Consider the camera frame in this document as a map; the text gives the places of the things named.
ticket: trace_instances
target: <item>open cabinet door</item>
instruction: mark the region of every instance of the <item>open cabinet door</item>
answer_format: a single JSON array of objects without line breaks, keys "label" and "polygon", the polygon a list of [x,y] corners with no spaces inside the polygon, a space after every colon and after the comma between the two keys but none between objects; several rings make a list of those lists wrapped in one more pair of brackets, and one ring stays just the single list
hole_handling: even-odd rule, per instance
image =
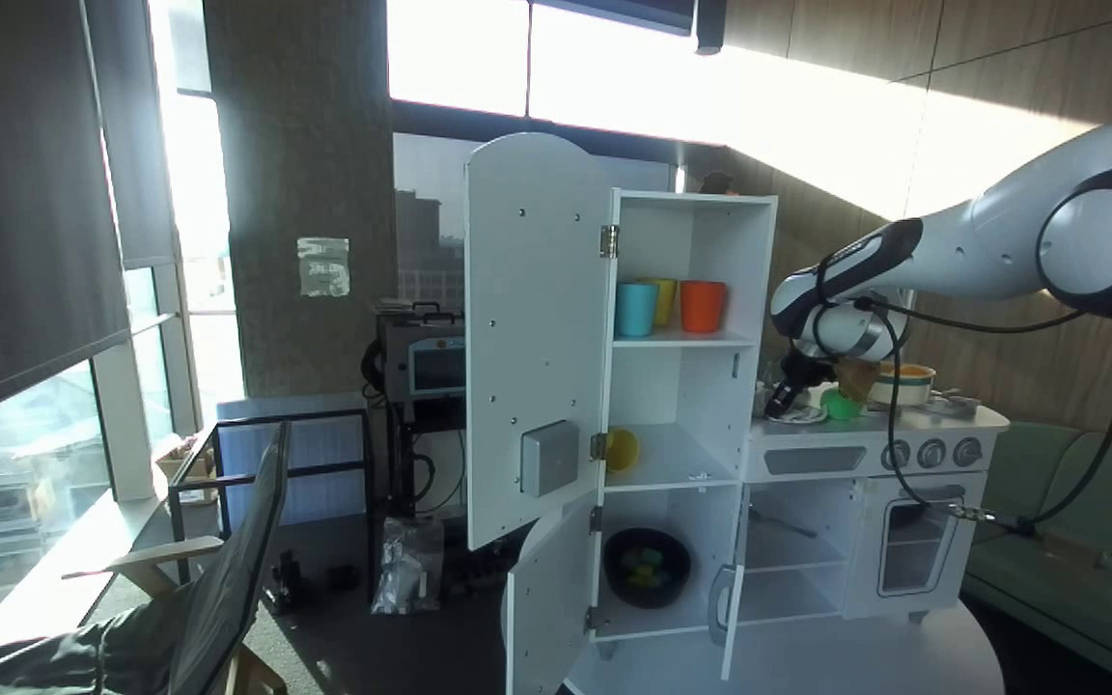
[{"label": "open cabinet door", "polygon": [[608,429],[610,184],[556,135],[506,135],[469,166],[469,546],[598,484]]},{"label": "open cabinet door", "polygon": [[586,649],[591,509],[578,498],[546,512],[506,583],[506,691],[553,695]]}]

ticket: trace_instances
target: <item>white cabinet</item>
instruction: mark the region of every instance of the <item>white cabinet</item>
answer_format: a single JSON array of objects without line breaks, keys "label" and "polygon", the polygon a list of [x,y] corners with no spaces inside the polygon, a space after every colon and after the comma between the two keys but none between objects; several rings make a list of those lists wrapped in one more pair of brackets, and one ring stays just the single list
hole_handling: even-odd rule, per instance
[{"label": "white cabinet", "polygon": [[[506,691],[753,691],[749,649],[782,641],[776,626],[868,644],[860,667],[888,673],[878,649],[913,641],[903,626],[834,626],[954,599],[971,529],[903,512],[882,420],[753,425],[776,202],[613,193],[553,135],[486,144],[469,184],[469,541],[533,525],[506,583]],[[613,290],[636,278],[728,282],[724,333],[613,339]],[[972,505],[1002,425],[901,420],[917,451],[981,444],[972,463],[906,463],[917,485]],[[643,444],[618,475],[601,466],[610,429]],[[676,601],[610,590],[618,529],[690,552]]]}]

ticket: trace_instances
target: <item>teal cup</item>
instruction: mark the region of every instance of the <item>teal cup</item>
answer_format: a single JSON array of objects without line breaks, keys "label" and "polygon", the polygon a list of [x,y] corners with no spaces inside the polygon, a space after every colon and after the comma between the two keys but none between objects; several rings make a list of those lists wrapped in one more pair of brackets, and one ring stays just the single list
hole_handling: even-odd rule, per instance
[{"label": "teal cup", "polygon": [[618,286],[618,339],[653,335],[653,322],[657,322],[657,286],[622,282]]}]

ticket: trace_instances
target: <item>robotic arm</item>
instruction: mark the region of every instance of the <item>robotic arm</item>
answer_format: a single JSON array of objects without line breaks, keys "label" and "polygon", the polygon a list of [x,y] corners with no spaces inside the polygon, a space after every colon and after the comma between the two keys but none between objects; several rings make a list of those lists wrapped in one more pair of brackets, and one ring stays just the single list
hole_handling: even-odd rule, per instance
[{"label": "robotic arm", "polygon": [[1020,296],[1049,290],[1082,313],[1112,315],[1112,128],[1070,139],[954,209],[895,221],[788,274],[771,326],[793,339],[769,417],[834,360],[885,360],[913,294]]}]

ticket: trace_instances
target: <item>grey wall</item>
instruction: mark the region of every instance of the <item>grey wall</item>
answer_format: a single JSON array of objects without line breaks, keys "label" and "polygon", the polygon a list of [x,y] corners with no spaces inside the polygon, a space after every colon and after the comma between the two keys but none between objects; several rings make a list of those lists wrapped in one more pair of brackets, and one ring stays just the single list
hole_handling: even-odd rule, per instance
[{"label": "grey wall", "polygon": [[[361,388],[393,294],[384,0],[205,0],[249,399]],[[299,236],[353,238],[353,296],[299,294]]]}]

